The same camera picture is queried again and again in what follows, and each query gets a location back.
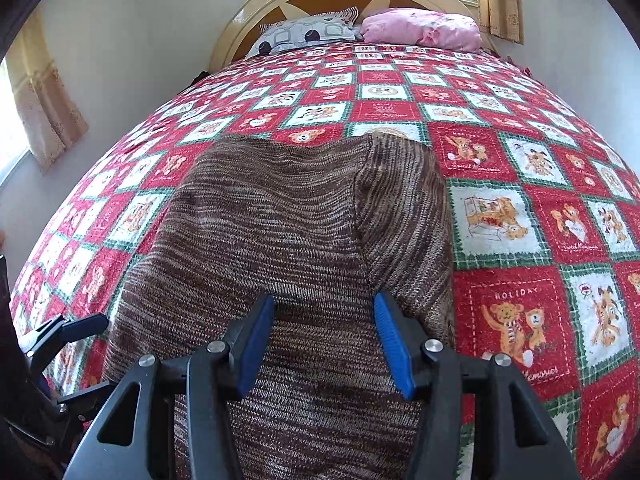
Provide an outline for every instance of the white wall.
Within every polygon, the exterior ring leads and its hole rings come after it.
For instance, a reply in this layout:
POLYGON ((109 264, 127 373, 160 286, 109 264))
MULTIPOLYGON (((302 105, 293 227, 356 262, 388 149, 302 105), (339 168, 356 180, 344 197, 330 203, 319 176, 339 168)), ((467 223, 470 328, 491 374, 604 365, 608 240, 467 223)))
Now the white wall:
POLYGON ((10 284, 91 165, 207 69, 216 39, 244 1, 42 1, 47 46, 90 129, 49 173, 42 175, 29 157, 2 183, 0 228, 7 234, 2 252, 10 284))
POLYGON ((524 45, 498 40, 640 174, 640 50, 606 0, 522 0, 524 45))

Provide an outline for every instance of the patterned pillow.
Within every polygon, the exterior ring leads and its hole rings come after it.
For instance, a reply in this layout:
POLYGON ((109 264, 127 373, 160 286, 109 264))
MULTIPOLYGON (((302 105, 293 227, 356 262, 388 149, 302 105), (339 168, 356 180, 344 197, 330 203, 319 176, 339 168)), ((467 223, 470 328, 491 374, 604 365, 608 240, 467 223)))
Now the patterned pillow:
POLYGON ((258 38, 245 59, 337 40, 356 41, 351 27, 343 18, 309 16, 271 27, 258 38))
MULTIPOLYGON (((338 10, 337 12, 321 12, 320 14, 313 14, 310 18, 342 18, 351 28, 353 28, 353 23, 358 19, 360 11, 358 7, 349 7, 348 9, 338 10)), ((264 34, 271 27, 277 27, 285 22, 277 22, 277 23, 261 23, 260 24, 260 34, 264 34)))

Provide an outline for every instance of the bed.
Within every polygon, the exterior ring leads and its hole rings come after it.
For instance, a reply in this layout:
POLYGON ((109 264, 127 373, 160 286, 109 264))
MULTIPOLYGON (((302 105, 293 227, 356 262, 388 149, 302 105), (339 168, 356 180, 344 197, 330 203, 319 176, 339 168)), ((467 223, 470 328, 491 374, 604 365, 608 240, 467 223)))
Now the bed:
MULTIPOLYGON (((372 130, 431 146, 454 223, 458 351, 507 352, 584 478, 605 478, 638 424, 640 184, 588 123, 489 52, 332 43, 244 60, 259 25, 357 6, 469 15, 457 0, 248 0, 210 60, 113 146, 44 229, 15 285, 22 334, 55 314, 113 319, 172 190, 223 133, 300 146, 372 130)), ((491 48, 488 38, 485 44, 491 48)), ((68 394, 100 380, 108 331, 47 371, 68 394)), ((465 405, 459 478, 470 477, 465 405)))

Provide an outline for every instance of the cartoon bear illustration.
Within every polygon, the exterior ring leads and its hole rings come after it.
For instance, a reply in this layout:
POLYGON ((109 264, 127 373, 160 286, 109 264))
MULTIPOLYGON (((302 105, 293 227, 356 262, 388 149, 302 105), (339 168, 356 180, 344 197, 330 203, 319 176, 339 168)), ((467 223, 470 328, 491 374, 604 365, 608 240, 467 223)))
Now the cartoon bear illustration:
POLYGON ((504 302, 492 304, 490 309, 489 314, 489 310, 483 304, 482 315, 491 328, 500 332, 500 350, 529 368, 533 364, 533 352, 522 350, 525 333, 520 323, 520 314, 524 307, 521 304, 504 302))
POLYGON ((546 344, 545 333, 543 331, 545 311, 540 307, 534 308, 525 314, 525 318, 527 319, 527 325, 529 325, 532 330, 531 336, 529 337, 529 348, 531 350, 542 348, 546 344))

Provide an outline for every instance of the patterned curtain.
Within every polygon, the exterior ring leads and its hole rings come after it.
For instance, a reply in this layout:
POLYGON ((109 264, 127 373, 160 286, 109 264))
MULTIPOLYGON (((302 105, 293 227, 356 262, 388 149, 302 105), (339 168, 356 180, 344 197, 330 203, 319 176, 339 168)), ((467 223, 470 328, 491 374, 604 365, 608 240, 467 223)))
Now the patterned curtain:
POLYGON ((89 127, 49 56, 38 9, 24 23, 5 59, 29 149, 46 171, 89 127))
POLYGON ((480 29, 504 40, 523 43, 519 0, 478 0, 480 29))

